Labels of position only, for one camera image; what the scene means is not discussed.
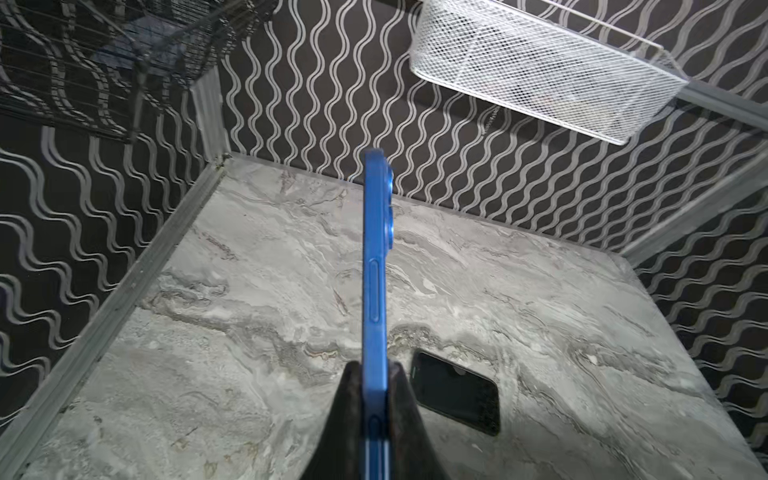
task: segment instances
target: blue smartphone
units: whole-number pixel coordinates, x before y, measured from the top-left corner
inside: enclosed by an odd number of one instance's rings
[[[365,153],[362,226],[362,415],[364,478],[389,478],[386,391],[386,254],[394,241],[392,168],[381,150]]]

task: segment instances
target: marble floor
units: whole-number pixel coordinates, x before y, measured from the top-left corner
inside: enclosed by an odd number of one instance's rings
[[[297,478],[360,357],[362,190],[231,161],[25,480]],[[768,478],[628,264],[395,199],[389,355],[496,381],[422,410],[455,480]]]

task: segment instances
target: wall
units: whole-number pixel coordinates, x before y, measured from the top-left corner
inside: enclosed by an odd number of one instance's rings
[[[761,2],[566,3],[660,42],[690,75],[768,100]],[[232,148],[360,182],[362,149],[381,147],[400,194],[619,251],[768,146],[764,132],[682,101],[623,147],[494,116],[410,72],[420,8],[281,2],[220,68]]]
[[[648,259],[637,274],[764,465],[768,188]]]
[[[189,92],[168,95],[133,146],[0,114],[0,432],[205,166]]]

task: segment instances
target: phone screen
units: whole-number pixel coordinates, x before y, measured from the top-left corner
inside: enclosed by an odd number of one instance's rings
[[[411,387],[421,406],[489,435],[498,434],[498,388],[490,379],[417,350]]]

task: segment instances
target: phone side button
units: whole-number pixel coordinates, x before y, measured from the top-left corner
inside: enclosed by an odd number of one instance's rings
[[[371,323],[379,322],[379,261],[371,260],[368,262],[368,318]]]

